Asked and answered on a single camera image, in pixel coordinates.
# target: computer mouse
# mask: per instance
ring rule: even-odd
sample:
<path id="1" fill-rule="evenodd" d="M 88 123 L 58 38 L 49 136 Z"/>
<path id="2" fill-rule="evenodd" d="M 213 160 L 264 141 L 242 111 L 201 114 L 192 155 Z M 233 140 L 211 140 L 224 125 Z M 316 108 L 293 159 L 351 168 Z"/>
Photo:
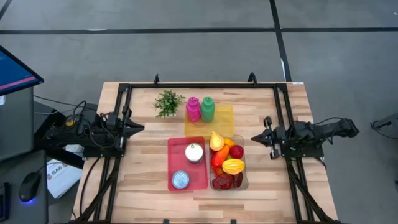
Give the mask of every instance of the computer mouse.
<path id="1" fill-rule="evenodd" d="M 22 181 L 19 187 L 19 199 L 23 202 L 28 202 L 32 200 L 39 188 L 40 174 L 38 172 L 31 172 L 26 175 L 25 179 Z"/>

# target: red beet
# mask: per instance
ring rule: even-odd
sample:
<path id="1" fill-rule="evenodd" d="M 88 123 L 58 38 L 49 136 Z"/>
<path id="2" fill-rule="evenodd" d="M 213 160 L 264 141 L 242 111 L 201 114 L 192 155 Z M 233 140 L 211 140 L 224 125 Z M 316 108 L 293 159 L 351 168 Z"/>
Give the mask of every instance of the red beet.
<path id="1" fill-rule="evenodd" d="M 215 189 L 229 190 L 233 184 L 233 178 L 229 174 L 221 174 L 212 181 Z"/>
<path id="2" fill-rule="evenodd" d="M 243 181 L 242 172 L 240 172 L 236 175 L 232 175 L 232 177 L 234 179 L 234 188 L 240 188 L 240 186 L 242 185 L 242 181 Z"/>
<path id="3" fill-rule="evenodd" d="M 243 147 L 240 145 L 234 145 L 229 150 L 229 154 L 232 158 L 241 159 L 243 157 Z"/>

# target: green bottle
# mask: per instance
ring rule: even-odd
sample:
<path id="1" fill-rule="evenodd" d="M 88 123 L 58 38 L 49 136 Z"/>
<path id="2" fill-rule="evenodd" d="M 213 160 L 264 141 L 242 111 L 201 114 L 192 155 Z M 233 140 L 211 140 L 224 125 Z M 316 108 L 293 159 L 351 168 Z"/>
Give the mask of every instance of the green bottle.
<path id="1" fill-rule="evenodd" d="M 204 122 L 212 122 L 214 119 L 214 112 L 216 105 L 212 97 L 205 97 L 201 103 L 201 120 Z"/>

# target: pink bottle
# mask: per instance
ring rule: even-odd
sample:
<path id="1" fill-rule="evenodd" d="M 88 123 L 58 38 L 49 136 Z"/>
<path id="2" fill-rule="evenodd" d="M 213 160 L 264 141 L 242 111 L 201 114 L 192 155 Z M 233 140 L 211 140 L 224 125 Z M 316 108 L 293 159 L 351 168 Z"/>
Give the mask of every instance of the pink bottle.
<path id="1" fill-rule="evenodd" d="M 191 122 L 200 120 L 200 103 L 196 97 L 190 97 L 187 103 L 187 117 Z"/>

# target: plastic fruit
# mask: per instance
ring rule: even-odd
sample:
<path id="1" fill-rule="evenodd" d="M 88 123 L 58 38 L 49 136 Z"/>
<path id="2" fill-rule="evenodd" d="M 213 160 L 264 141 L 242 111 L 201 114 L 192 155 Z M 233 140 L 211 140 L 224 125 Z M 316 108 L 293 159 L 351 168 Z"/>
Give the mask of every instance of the plastic fruit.
<path id="1" fill-rule="evenodd" d="M 221 174 L 224 174 L 223 168 L 221 168 L 221 167 L 212 167 L 212 168 L 213 168 L 214 175 L 216 177 L 218 177 Z"/>
<path id="2" fill-rule="evenodd" d="M 214 131 L 211 132 L 210 149 L 219 151 L 224 147 L 224 138 Z"/>
<path id="3" fill-rule="evenodd" d="M 230 140 L 229 138 L 224 138 L 224 144 L 229 146 L 229 148 L 231 148 L 232 146 L 235 145 L 235 143 L 232 140 Z"/>
<path id="4" fill-rule="evenodd" d="M 234 145 L 231 147 L 229 154 L 235 159 L 242 159 L 244 154 L 243 147 L 240 145 Z"/>
<path id="5" fill-rule="evenodd" d="M 240 159 L 228 159 L 223 162 L 223 171 L 227 174 L 236 175 L 243 171 L 244 162 Z"/>
<path id="6" fill-rule="evenodd" d="M 240 186 L 242 185 L 242 181 L 243 181 L 242 172 L 240 172 L 236 175 L 232 175 L 232 178 L 234 179 L 234 188 L 240 188 Z"/>
<path id="7" fill-rule="evenodd" d="M 215 189 L 220 190 L 229 190 L 233 185 L 233 178 L 229 174 L 221 174 L 216 179 L 214 179 L 211 183 Z"/>
<path id="8" fill-rule="evenodd" d="M 229 155 L 229 147 L 224 146 L 222 150 L 216 152 L 214 156 L 211 158 L 211 166 L 212 167 L 221 167 L 223 165 L 223 162 Z"/>

